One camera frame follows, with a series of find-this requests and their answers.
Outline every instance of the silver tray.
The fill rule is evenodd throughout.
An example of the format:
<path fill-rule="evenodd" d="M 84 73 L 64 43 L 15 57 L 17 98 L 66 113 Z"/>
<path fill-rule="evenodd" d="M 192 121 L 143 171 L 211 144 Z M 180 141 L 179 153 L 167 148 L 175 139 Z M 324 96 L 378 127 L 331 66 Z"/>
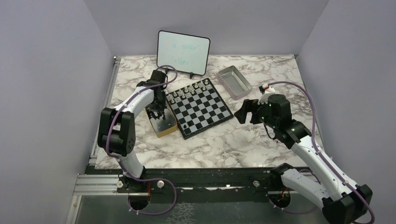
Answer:
<path fill-rule="evenodd" d="M 245 97 L 252 91 L 252 85 L 235 66 L 230 66 L 219 71 L 216 77 L 233 100 Z"/>

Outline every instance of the whiteboard stand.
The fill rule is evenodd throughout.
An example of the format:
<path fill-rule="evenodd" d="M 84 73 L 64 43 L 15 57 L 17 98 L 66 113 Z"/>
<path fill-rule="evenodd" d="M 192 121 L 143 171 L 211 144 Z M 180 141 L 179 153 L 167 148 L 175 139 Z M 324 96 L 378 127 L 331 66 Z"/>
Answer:
<path fill-rule="evenodd" d="M 209 57 L 210 39 L 161 30 L 158 32 L 157 66 L 171 65 L 179 72 L 203 76 Z"/>

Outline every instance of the gray partition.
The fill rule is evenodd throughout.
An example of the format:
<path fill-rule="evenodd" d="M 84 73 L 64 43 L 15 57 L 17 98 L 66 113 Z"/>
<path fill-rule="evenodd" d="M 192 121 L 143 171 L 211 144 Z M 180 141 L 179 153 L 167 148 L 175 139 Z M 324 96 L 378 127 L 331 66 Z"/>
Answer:
<path fill-rule="evenodd" d="M 85 0 L 117 56 L 154 55 L 161 29 L 209 37 L 210 54 L 298 54 L 327 0 Z"/>
<path fill-rule="evenodd" d="M 396 218 L 395 60 L 395 0 L 330 0 L 297 58 L 325 149 L 371 187 L 379 224 Z"/>
<path fill-rule="evenodd" d="M 82 0 L 2 0 L 0 21 L 0 223 L 64 223 L 113 56 Z"/>

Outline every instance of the marble pattern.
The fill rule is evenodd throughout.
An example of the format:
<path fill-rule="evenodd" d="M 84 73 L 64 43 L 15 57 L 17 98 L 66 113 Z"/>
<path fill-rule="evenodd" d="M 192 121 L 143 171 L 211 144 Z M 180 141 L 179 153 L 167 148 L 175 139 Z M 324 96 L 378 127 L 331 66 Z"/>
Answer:
<path fill-rule="evenodd" d="M 231 65 L 236 66 L 253 86 L 248 96 L 237 101 L 231 99 L 215 77 L 216 72 Z M 130 96 L 136 84 L 149 79 L 155 68 L 155 56 L 122 58 L 111 107 Z M 259 98 L 261 93 L 258 86 L 263 83 L 292 81 L 303 85 L 294 56 L 209 56 L 205 76 L 194 76 L 191 80 L 187 74 L 179 74 L 177 80 L 168 85 L 167 91 L 174 91 L 206 77 L 210 78 L 233 113 L 241 107 L 244 99 Z M 293 118 L 311 129 L 311 109 L 305 95 L 290 85 L 279 84 L 275 89 L 291 101 Z M 147 168 L 274 167 L 284 162 L 296 167 L 306 166 L 282 143 L 268 138 L 262 125 L 248 122 L 241 125 L 235 118 L 187 140 L 182 138 L 179 130 L 157 138 L 145 113 L 140 113 L 135 123 L 137 140 L 134 150 L 139 161 Z M 318 133 L 316 139 L 322 145 Z M 120 167 L 115 159 L 108 157 L 100 148 L 95 168 Z"/>

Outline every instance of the table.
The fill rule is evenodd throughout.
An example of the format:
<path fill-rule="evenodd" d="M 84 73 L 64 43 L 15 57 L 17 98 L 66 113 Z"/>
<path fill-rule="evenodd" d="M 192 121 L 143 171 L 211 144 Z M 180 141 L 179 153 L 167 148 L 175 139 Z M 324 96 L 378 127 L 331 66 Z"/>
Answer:
<path fill-rule="evenodd" d="M 237 101 L 219 84 L 216 72 L 234 65 L 253 86 L 252 92 Z M 114 107 L 129 97 L 140 81 L 150 78 L 156 69 L 155 56 L 128 56 L 121 59 L 120 68 L 110 107 Z M 174 72 L 169 72 L 172 79 Z M 177 80 L 168 85 L 171 92 L 192 84 L 202 78 L 210 78 L 215 88 L 234 113 L 242 106 L 244 99 L 256 99 L 261 96 L 258 89 L 263 83 L 273 81 L 292 81 L 303 85 L 296 60 L 288 56 L 209 56 L 206 74 L 192 79 L 186 73 L 180 73 Z M 312 124 L 311 109 L 306 96 L 291 85 L 276 85 L 275 89 L 284 94 L 291 102 L 293 118 L 303 122 L 310 130 Z M 135 119 L 136 145 L 134 150 L 139 161 L 146 168 L 240 168 L 275 167 L 284 162 L 295 167 L 306 164 L 288 150 L 284 144 L 271 140 L 263 125 L 239 124 L 236 118 L 212 127 L 192 138 L 184 140 L 180 131 L 157 138 L 146 113 Z M 318 132 L 317 142 L 322 146 Z M 120 168 L 114 158 L 106 155 L 100 148 L 95 164 L 96 169 Z"/>

